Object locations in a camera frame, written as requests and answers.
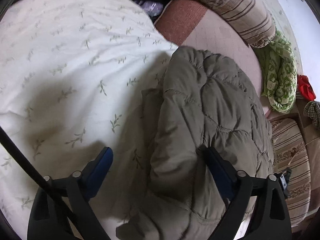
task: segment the striped cushion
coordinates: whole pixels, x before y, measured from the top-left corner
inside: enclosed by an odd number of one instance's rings
[[[285,118],[271,122],[272,141],[275,150],[274,171],[284,170],[290,164],[292,174],[286,200],[291,226],[298,225],[307,216],[311,196],[311,174],[307,150],[295,120]]]
[[[275,35],[275,24],[262,0],[200,1],[218,13],[252,47],[266,46]]]

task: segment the black cord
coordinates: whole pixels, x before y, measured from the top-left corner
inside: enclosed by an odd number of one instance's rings
[[[60,195],[56,193],[51,186],[45,181],[40,173],[32,166],[22,152],[17,148],[9,136],[0,126],[0,143],[12,156],[13,159],[20,165],[20,167],[41,187],[52,200],[60,206],[62,211],[70,219],[70,221],[76,226],[76,217],[66,203],[61,199]]]

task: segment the red cloth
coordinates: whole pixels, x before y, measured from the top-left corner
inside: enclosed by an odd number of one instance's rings
[[[301,95],[308,101],[313,101],[316,99],[316,95],[313,92],[307,76],[298,75],[298,89]]]

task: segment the white bed sheet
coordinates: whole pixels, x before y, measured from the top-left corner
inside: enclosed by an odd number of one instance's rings
[[[141,90],[177,46],[130,0],[22,0],[0,22],[0,125],[41,175],[111,166],[90,201],[111,239],[145,194]],[[27,238],[37,185],[0,147],[0,208]]]

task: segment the beige string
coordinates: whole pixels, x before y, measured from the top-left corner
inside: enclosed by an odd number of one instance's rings
[[[304,147],[305,146],[307,146],[309,143],[312,143],[313,141],[315,141],[315,140],[317,140],[317,139],[319,139],[320,137],[317,137],[317,138],[315,138],[315,139],[313,139],[311,142],[308,142],[307,144],[305,144],[304,145]],[[287,167],[286,168],[288,168],[289,166],[290,166],[290,164],[291,164],[291,162],[293,161],[293,159],[295,158],[295,156],[297,156],[297,154],[302,150],[303,148],[301,148],[298,152],[296,152],[296,154],[291,158],[291,160],[289,161],[289,163],[288,163],[288,165],[287,165]]]

